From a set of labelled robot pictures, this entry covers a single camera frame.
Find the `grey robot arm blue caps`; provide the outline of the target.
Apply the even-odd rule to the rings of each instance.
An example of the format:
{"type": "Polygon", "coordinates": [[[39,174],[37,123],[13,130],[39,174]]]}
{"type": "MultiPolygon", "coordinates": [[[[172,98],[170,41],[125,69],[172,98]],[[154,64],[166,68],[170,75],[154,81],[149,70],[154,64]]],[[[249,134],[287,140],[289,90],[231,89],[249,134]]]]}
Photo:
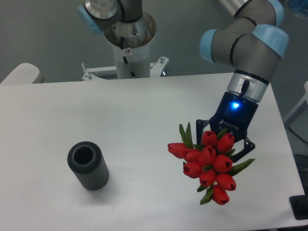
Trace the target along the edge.
{"type": "MultiPolygon", "coordinates": [[[[235,71],[215,114],[209,120],[196,121],[196,135],[200,144],[205,127],[210,126],[244,141],[244,148],[232,157],[237,162],[255,148],[247,129],[289,38],[279,28],[284,10],[277,0],[223,0],[221,4],[234,22],[225,29],[206,31],[199,51],[204,59],[229,64],[235,71]]],[[[103,33],[113,47],[119,79],[162,75],[167,58],[150,64],[156,23],[143,11],[140,0],[87,0],[77,12],[92,33],[103,33]]]]}

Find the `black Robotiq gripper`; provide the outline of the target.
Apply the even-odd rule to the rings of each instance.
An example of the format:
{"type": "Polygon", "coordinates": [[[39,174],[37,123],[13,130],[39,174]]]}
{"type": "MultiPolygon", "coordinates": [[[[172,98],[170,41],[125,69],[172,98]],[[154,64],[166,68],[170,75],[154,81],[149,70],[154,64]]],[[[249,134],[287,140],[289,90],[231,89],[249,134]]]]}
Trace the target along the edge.
{"type": "Polygon", "coordinates": [[[235,142],[244,140],[243,149],[231,157],[231,160],[236,163],[256,147],[247,137],[247,129],[257,108],[257,103],[231,92],[225,92],[210,120],[196,120],[196,143],[202,144],[202,135],[208,125],[216,134],[226,128],[227,132],[234,136],[235,142]]]}

